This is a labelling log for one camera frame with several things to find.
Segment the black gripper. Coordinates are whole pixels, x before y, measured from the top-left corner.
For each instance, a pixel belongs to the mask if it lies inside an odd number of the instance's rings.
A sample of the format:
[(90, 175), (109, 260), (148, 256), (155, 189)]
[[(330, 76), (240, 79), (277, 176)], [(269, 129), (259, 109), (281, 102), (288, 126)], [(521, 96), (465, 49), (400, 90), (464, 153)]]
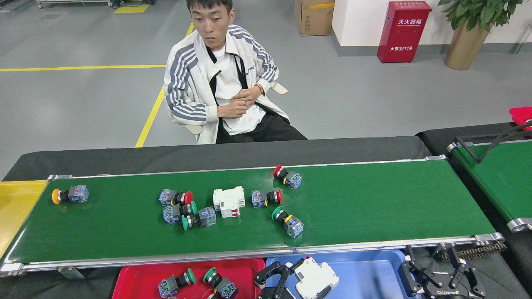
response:
[(405, 247), (407, 255), (398, 267), (398, 275), (408, 297), (422, 294), (428, 299), (471, 299), (485, 298), (487, 293), (484, 284), (477, 277), (477, 270), (460, 258), (454, 246), (451, 244), (440, 244), (433, 253), (435, 257), (438, 253), (446, 252), (447, 257), (454, 270), (450, 273), (434, 272), (432, 284), (423, 286), (426, 281), (426, 274), (431, 274), (416, 262), (411, 245)]

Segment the person's left hand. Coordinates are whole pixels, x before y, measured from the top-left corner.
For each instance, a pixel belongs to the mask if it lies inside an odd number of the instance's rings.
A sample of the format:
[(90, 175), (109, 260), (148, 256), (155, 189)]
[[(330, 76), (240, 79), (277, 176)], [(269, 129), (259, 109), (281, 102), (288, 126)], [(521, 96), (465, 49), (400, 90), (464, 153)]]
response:
[(241, 100), (245, 102), (246, 108), (250, 108), (264, 91), (260, 84), (247, 89), (242, 89), (239, 93), (232, 97), (232, 100)]

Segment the person's right hand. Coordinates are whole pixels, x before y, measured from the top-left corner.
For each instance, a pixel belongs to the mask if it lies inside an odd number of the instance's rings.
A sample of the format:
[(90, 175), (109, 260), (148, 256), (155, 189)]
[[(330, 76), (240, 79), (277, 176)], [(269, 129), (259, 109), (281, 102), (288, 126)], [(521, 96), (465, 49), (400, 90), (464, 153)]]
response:
[(217, 107), (218, 117), (219, 118), (228, 118), (236, 119), (241, 118), (247, 111), (247, 104), (245, 99), (240, 98), (237, 100), (232, 100), (227, 105), (222, 105)]

